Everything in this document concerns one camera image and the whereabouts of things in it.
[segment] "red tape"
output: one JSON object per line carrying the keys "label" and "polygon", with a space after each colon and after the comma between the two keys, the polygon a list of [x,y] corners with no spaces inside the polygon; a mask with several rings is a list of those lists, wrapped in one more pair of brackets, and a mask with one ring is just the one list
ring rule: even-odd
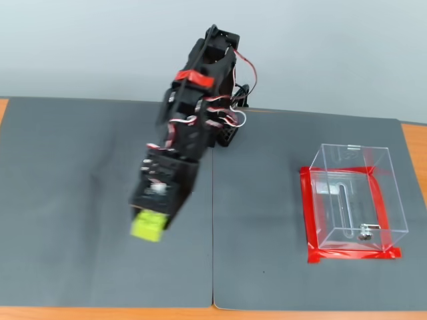
{"label": "red tape", "polygon": [[[337,172],[365,173],[368,175],[368,181],[372,190],[372,198],[376,208],[378,223],[381,229],[388,229],[387,210],[382,198],[380,186],[372,175],[375,168],[360,167],[347,169],[334,169]],[[314,200],[312,192],[312,182],[310,178],[310,168],[302,167],[300,171],[300,180],[302,188],[302,202],[304,207],[304,220],[306,223],[308,263],[319,263],[320,259],[397,259],[402,257],[400,248],[390,247],[385,251],[381,250],[349,250],[349,249],[320,249],[318,244],[318,235],[316,233],[316,220],[314,212]],[[381,235],[383,247],[391,244],[391,234]]]}
{"label": "red tape", "polygon": [[215,78],[202,75],[196,70],[181,70],[175,77],[176,81],[188,79],[188,81],[199,85],[200,87],[211,88],[215,83]]}

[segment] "robotic arm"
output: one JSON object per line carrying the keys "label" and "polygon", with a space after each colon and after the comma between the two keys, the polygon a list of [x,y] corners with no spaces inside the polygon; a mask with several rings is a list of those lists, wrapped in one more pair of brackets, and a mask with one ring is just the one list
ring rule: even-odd
{"label": "robotic arm", "polygon": [[249,86],[232,97],[236,56],[247,61],[237,52],[239,39],[212,25],[166,91],[156,123],[165,134],[159,145],[147,144],[131,198],[134,217],[143,210],[160,213],[167,229],[191,194],[205,150],[216,142],[227,147],[243,125],[234,107],[247,107]]}

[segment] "red wire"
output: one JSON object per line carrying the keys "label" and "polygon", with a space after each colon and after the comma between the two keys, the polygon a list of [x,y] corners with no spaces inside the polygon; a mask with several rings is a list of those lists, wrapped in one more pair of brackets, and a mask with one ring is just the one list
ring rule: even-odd
{"label": "red wire", "polygon": [[256,83],[258,82],[258,74],[256,73],[256,69],[255,69],[255,66],[252,64],[252,62],[251,61],[249,61],[249,60],[247,60],[241,53],[239,53],[237,50],[235,50],[235,49],[233,49],[234,50],[234,53],[240,58],[240,59],[242,59],[243,61],[245,61],[246,63],[248,63],[250,66],[251,66],[251,68],[252,68],[252,70],[254,70],[254,75],[255,75],[255,84],[254,84],[254,86],[252,87],[252,89],[248,92],[248,94],[246,94],[246,95],[241,95],[241,96],[239,96],[239,97],[232,97],[231,95],[218,95],[217,97],[208,97],[208,98],[205,98],[205,100],[206,101],[215,101],[215,100],[218,100],[218,99],[225,99],[225,98],[227,98],[227,99],[233,99],[233,100],[241,100],[241,99],[245,99],[248,95],[250,95],[251,94],[251,92],[255,89],[255,86],[256,86]]}
{"label": "red wire", "polygon": [[173,140],[175,139],[175,125],[168,123],[167,128],[169,130],[169,136],[167,137],[165,147],[170,148],[172,146]]}

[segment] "white wire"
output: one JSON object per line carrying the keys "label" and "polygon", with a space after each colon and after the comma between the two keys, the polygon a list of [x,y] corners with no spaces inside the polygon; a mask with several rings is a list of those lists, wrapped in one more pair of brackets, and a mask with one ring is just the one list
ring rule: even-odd
{"label": "white wire", "polygon": [[184,119],[170,119],[169,122],[192,123],[197,119],[196,115],[190,115],[186,120]]}
{"label": "white wire", "polygon": [[[234,68],[233,68],[233,89],[234,89],[235,85],[236,85],[236,66],[234,66]],[[244,116],[244,120],[243,120],[243,122],[241,124],[239,124],[239,125],[232,125],[226,119],[224,119],[224,118],[220,118],[220,119],[223,119],[228,125],[230,125],[232,127],[235,127],[235,128],[243,127],[244,124],[246,123],[246,114],[243,111],[235,110],[232,107],[232,105],[230,105],[230,110],[232,110],[234,113],[240,113],[241,115]]]}
{"label": "white wire", "polygon": [[208,111],[208,112],[224,112],[224,113],[227,113],[228,115],[233,115],[231,112],[230,112],[230,109],[225,109],[225,108],[212,108],[212,107],[208,107],[207,109],[206,109],[206,111]]}
{"label": "white wire", "polygon": [[[258,82],[258,74],[257,74],[257,72],[256,72],[256,69],[255,69],[255,66],[252,64],[252,62],[251,61],[249,61],[249,60],[247,60],[241,53],[239,53],[236,49],[233,49],[233,51],[234,51],[234,53],[236,54],[236,56],[238,56],[240,59],[242,59],[243,61],[245,61],[251,68],[252,68],[252,71],[254,72],[254,75],[255,75],[255,83],[254,83],[254,86],[252,87],[252,89],[246,94],[246,95],[244,95],[244,96],[241,96],[241,97],[233,97],[232,95],[220,95],[220,96],[217,96],[217,97],[208,97],[208,98],[204,98],[206,101],[216,101],[216,100],[218,100],[218,99],[223,99],[223,98],[227,98],[227,99],[231,99],[231,100],[233,100],[233,98],[234,99],[243,99],[243,98],[246,98],[254,89],[255,89],[255,86],[256,86],[256,84],[257,84],[257,82]],[[232,89],[232,91],[234,90],[234,86],[236,85],[236,74],[235,74],[235,70],[236,70],[236,66],[234,67],[234,70],[233,70],[233,80],[234,80],[234,84],[233,84],[233,89]]]}
{"label": "white wire", "polygon": [[160,149],[160,150],[165,149],[165,148],[160,147],[159,145],[155,145],[154,143],[147,143],[147,147],[150,149]]}

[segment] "cable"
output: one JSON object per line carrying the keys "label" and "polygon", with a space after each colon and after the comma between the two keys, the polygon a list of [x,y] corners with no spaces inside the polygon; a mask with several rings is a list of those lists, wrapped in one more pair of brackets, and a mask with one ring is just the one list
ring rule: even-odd
{"label": "cable", "polygon": [[184,119],[170,119],[169,122],[180,122],[180,123],[193,123],[197,119],[197,115],[190,115],[186,120]]}
{"label": "cable", "polygon": [[249,90],[246,90],[242,85],[239,85],[237,83],[234,85],[234,87],[240,88],[241,90],[243,90],[244,93],[248,93],[249,92]]}
{"label": "cable", "polygon": [[173,140],[175,139],[175,126],[169,122],[167,124],[167,129],[169,130],[169,135],[167,136],[165,147],[170,148],[172,146]]}
{"label": "cable", "polygon": [[[236,85],[236,66],[233,68],[233,87]],[[219,97],[214,97],[214,100],[218,100],[218,99],[221,99],[223,96],[219,96]],[[207,108],[207,110],[208,111],[211,111],[211,112],[224,112],[224,113],[229,113],[229,111],[227,110],[227,109],[224,109],[224,108],[213,108],[213,107],[208,107]],[[238,121],[238,119],[234,119],[234,117],[233,118],[231,118],[231,120],[233,121],[233,122],[230,122],[229,121],[229,119],[227,119],[227,117],[229,117],[230,118],[230,116],[229,115],[227,115],[227,117],[226,118],[223,118],[223,117],[220,117],[220,119],[222,119],[222,120],[224,120],[229,126],[231,126],[231,127],[235,127],[235,128],[240,128],[240,127],[242,127],[245,123],[246,123],[246,114],[243,112],[243,111],[240,111],[240,110],[235,110],[233,107],[232,107],[232,104],[230,104],[230,110],[231,111],[233,111],[234,112],[234,115],[236,115],[236,113],[240,113],[240,114],[242,114],[243,116],[244,116],[244,120],[243,120],[243,123],[241,123],[241,124],[239,124],[238,125],[238,123],[239,123],[239,121]]]}
{"label": "cable", "polygon": [[[254,75],[255,75],[255,83],[254,83],[254,86],[252,87],[252,89],[248,92],[248,94],[246,94],[246,95],[241,95],[241,96],[239,96],[239,97],[232,97],[231,95],[218,95],[217,97],[208,97],[208,98],[204,98],[206,101],[216,101],[216,100],[218,100],[218,99],[231,99],[231,100],[241,100],[241,99],[245,99],[248,95],[250,95],[251,93],[252,93],[252,91],[255,89],[255,86],[256,86],[256,84],[257,84],[257,82],[258,82],[258,74],[256,73],[256,69],[255,69],[255,66],[252,64],[252,62],[251,61],[249,61],[249,60],[247,60],[242,54],[240,54],[236,49],[233,49],[234,50],[234,53],[240,58],[240,59],[242,59],[243,61],[245,61],[246,63],[248,63],[250,66],[251,66],[251,68],[252,68],[252,70],[254,71]],[[233,80],[234,80],[234,83],[236,83],[236,67],[234,67],[234,70],[233,70]]]}
{"label": "cable", "polygon": [[228,115],[233,115],[232,113],[230,113],[230,110],[229,109],[226,109],[226,108],[215,108],[215,107],[208,107],[207,109],[206,109],[206,111],[208,111],[208,112],[224,112],[224,113],[227,113]]}
{"label": "cable", "polygon": [[154,143],[147,143],[148,149],[157,149],[157,150],[166,150],[167,148],[162,148],[159,145],[155,145]]}

